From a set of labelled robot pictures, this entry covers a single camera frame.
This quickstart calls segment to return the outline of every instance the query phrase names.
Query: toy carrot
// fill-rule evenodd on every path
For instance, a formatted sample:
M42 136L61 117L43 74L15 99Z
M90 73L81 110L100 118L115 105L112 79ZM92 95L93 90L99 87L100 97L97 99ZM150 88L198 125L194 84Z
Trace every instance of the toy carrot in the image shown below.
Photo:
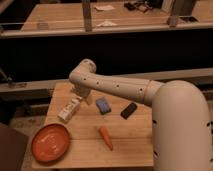
M106 145L110 148L110 150L113 150L112 141L110 139L107 128L105 126L101 126L99 132L101 133Z

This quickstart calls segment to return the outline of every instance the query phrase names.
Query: orange bowl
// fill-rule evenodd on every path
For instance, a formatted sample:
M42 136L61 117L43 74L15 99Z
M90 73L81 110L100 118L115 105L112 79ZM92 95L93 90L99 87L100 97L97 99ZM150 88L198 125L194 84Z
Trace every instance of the orange bowl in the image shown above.
M68 150L70 136L61 124L50 124L41 128L34 136L31 150L39 162L50 162L59 159Z

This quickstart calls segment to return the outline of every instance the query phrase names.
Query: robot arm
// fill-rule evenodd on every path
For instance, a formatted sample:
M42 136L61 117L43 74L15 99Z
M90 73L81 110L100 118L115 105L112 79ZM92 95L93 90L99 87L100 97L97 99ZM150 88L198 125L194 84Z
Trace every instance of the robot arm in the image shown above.
M70 73L69 79L76 86L76 90L81 89L83 94L95 89L148 106L151 106L155 93L163 85L157 81L103 76L94 74L95 72L96 65L85 59Z
M85 59L70 73L79 94L95 89L152 107L155 171L213 170L210 115L199 89L185 81L163 84L95 71L95 64Z

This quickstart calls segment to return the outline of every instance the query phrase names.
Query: wooden table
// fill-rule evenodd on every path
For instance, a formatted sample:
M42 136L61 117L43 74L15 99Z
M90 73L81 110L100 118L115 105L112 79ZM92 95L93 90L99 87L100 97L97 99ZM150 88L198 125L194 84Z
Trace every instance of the wooden table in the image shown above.
M70 83L58 83L49 106L45 125L60 123L57 114L75 95ZM105 97L112 112L101 115L95 100ZM151 109L138 104L138 109L127 120L120 112L130 101L92 91L92 104L81 103L79 111L68 124L71 146L65 156L51 165L42 165L35 160L33 168L101 168L101 167L149 167L153 166ZM108 127L114 150L110 151L98 129Z
M118 26L137 26L147 24L163 24L168 19L168 14L160 9L154 9L146 13L140 11L128 11L123 6L124 2L98 2L91 3L92 25L98 24L106 19ZM112 5L115 9L111 11L97 11L94 5ZM22 30L36 30L38 22L46 22L49 29L83 28L83 12L81 3L70 4L38 4L25 22Z

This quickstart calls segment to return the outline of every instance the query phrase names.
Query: blue sponge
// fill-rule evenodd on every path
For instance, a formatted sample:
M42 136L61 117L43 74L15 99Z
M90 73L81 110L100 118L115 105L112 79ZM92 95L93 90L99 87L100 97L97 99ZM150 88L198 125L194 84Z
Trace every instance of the blue sponge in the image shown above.
M109 104L104 97L97 99L96 105L98 109L100 110L101 114L106 114L108 112L111 112L111 108L109 107Z

